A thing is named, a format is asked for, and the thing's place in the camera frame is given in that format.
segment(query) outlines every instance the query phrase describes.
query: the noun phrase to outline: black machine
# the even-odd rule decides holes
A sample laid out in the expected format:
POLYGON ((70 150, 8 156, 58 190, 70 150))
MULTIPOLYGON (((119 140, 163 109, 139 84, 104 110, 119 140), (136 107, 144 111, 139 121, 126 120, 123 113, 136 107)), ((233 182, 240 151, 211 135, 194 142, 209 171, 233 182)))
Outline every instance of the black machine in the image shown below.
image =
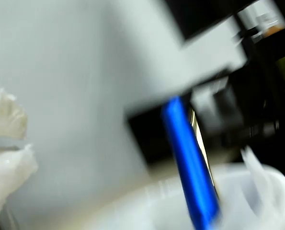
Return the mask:
MULTIPOLYGON (((285 28, 254 40, 259 29, 246 28, 239 17, 240 11, 255 2, 251 0, 165 1, 184 40, 229 16, 240 28, 238 37, 247 56, 245 65, 236 71, 224 69, 183 94, 187 109, 196 113, 206 150, 250 145, 262 163, 285 174, 285 28), (217 107, 214 118, 190 99, 199 89, 221 80, 225 86, 213 94, 217 107)), ((274 3, 285 18, 285 0, 274 3)), ((171 155, 160 121, 160 107, 129 118, 148 164, 171 155)))

